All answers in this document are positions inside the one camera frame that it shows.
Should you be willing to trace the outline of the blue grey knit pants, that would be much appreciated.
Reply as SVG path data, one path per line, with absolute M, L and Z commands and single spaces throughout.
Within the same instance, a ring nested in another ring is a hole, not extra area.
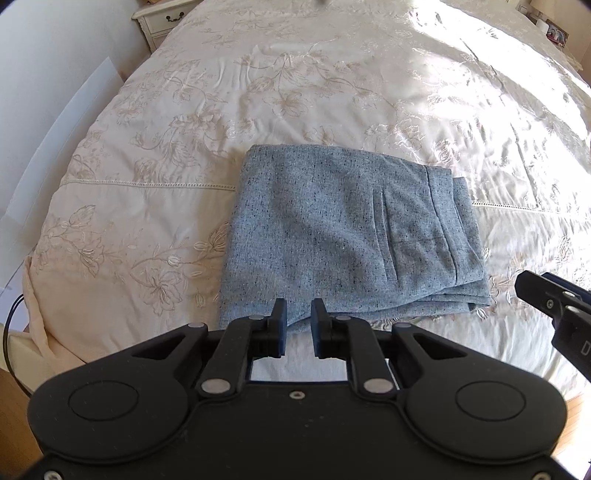
M 228 231 L 219 323 L 270 312 L 370 321 L 490 302 L 477 218 L 451 170 L 321 145 L 249 149 Z

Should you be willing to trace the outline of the cream bedside table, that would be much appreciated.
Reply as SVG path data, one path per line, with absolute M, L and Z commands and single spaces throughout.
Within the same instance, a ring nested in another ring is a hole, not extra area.
M 132 19 L 138 23 L 151 53 L 198 4 L 200 4 L 198 0 L 148 2 L 132 15 Z

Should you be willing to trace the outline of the cream embroidered bedspread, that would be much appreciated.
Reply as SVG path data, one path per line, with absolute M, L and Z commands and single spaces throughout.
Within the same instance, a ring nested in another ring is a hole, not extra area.
M 492 303 L 423 326 L 551 381 L 584 379 L 520 304 L 523 269 L 590 282 L 590 89 L 493 1 L 206 1 L 89 128 L 23 279 L 36 388 L 213 321 L 242 159 L 256 144 L 369 150 L 467 180 Z

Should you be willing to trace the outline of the framed photo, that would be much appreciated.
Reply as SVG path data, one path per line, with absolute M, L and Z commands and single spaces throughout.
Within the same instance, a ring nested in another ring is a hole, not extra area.
M 558 25 L 548 21 L 548 29 L 546 31 L 546 37 L 555 45 L 563 48 L 568 40 L 569 34 Z

